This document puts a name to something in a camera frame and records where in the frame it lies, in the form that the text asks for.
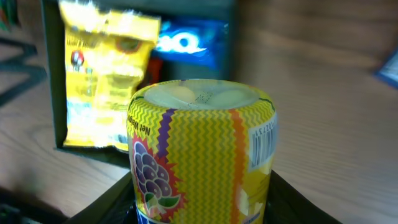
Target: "can top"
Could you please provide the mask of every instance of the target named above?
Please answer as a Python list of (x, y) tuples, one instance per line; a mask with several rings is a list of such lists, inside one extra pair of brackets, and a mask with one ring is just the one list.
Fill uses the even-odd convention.
[(180, 110), (228, 110), (259, 98), (250, 86), (221, 80), (177, 80), (152, 85), (144, 98), (154, 105)]

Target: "blue package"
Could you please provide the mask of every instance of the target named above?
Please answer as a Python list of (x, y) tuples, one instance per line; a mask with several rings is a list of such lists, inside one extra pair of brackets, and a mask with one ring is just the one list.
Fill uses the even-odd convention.
[(227, 28), (223, 21), (185, 17), (164, 20), (152, 56), (218, 68)]
[(387, 84), (398, 88), (398, 50), (390, 56), (387, 63), (377, 72), (376, 76)]

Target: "purple grapes illustration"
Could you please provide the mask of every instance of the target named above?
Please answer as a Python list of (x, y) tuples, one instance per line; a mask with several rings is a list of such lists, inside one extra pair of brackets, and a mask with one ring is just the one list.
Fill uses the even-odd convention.
[(178, 194), (176, 181), (171, 165), (164, 159), (153, 154), (148, 149), (146, 141), (134, 139), (132, 141), (134, 165), (132, 166), (137, 180), (137, 186), (145, 202), (149, 215), (159, 213), (164, 220), (168, 220), (175, 209), (182, 206), (183, 194)]

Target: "can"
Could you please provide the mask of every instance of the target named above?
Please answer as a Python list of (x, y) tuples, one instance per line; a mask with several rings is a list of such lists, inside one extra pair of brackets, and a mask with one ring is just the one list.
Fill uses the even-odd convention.
[(139, 223), (262, 223), (278, 129), (272, 100), (251, 86), (139, 90), (127, 113)]

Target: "wood grain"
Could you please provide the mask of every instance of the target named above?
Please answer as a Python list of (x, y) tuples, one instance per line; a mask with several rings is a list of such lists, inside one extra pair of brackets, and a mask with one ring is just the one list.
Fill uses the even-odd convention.
[[(23, 38), (44, 52), (39, 18), (27, 16), (37, 1), (21, 2)], [(274, 169), (343, 223), (398, 223), (398, 91), (373, 77), (398, 47), (397, 11), (393, 0), (239, 5), (236, 79), (275, 101)], [(0, 75), (0, 91), (12, 82)], [(127, 171), (54, 151), (51, 117), (46, 83), (0, 108), (0, 186), (74, 215)]]

